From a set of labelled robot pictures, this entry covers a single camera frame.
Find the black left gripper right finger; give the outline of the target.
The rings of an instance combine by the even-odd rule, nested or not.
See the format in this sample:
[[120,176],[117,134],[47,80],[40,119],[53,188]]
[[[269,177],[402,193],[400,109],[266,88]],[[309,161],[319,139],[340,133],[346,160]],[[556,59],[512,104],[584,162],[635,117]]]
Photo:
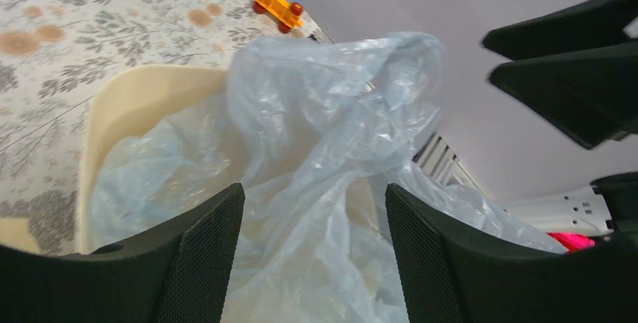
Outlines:
[[411,322],[635,322],[637,237],[554,254],[497,238],[397,184],[385,192]]

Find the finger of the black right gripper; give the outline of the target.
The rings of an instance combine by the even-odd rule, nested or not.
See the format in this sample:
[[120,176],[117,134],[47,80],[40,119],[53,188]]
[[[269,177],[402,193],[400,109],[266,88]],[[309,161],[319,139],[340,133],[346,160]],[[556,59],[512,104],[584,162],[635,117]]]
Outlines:
[[482,46],[511,60],[531,59],[632,40],[624,28],[637,18],[637,0],[588,0],[491,30]]
[[584,149],[637,133],[637,42],[507,62],[492,85]]

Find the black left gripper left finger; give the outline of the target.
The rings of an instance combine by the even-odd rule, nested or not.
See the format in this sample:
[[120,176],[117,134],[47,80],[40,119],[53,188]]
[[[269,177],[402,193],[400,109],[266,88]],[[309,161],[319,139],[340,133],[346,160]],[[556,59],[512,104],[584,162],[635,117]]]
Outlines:
[[245,194],[197,207],[91,254],[1,248],[3,322],[219,322]]

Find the beige plastic trash bin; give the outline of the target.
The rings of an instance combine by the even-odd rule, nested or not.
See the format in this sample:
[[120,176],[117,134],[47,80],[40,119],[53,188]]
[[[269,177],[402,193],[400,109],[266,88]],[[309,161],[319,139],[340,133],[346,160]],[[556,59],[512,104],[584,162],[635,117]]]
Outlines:
[[[215,96],[225,87],[227,72],[222,69],[210,69],[194,66],[147,65],[124,71],[112,78],[104,88],[93,98],[93,103],[87,118],[87,132],[84,138],[84,156],[80,162],[80,181],[77,189],[76,207],[76,243],[75,248],[81,254],[89,254],[110,242],[97,242],[93,237],[93,227],[90,222],[90,199],[95,181],[99,175],[109,151],[121,140],[142,136],[152,130],[164,117]],[[302,91],[305,84],[301,75],[293,75],[292,79],[270,78],[276,83],[275,92],[281,92],[288,97],[305,97]],[[349,223],[357,224],[360,228],[369,230],[375,237],[381,237],[378,230],[378,214],[368,184],[357,183],[356,191],[359,203],[351,210]],[[244,192],[237,185],[231,187],[235,195],[226,192],[217,194],[220,188],[215,188],[215,194],[204,193],[208,202],[202,203],[192,212],[194,216],[202,216],[204,212],[212,213],[217,209],[215,224],[222,225],[220,212],[222,207],[231,208],[231,222],[225,223],[235,242],[240,231],[240,219],[244,205]]]

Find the light blue trash bag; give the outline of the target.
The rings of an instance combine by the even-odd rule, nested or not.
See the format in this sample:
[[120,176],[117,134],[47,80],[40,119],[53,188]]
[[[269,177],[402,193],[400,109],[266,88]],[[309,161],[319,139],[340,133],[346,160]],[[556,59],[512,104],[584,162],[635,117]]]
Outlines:
[[477,190],[444,187],[415,164],[441,114],[442,51],[423,32],[256,40],[235,54],[224,90],[108,153],[89,203],[93,247],[240,183],[226,322],[408,321],[384,207],[391,183],[483,233],[562,253]]

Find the translucent white yellow trash bag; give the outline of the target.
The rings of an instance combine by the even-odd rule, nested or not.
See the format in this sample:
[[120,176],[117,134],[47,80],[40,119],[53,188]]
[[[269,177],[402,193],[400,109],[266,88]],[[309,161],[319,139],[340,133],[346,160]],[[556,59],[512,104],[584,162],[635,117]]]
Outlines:
[[1,244],[10,248],[40,254],[35,238],[29,232],[28,218],[1,218]]

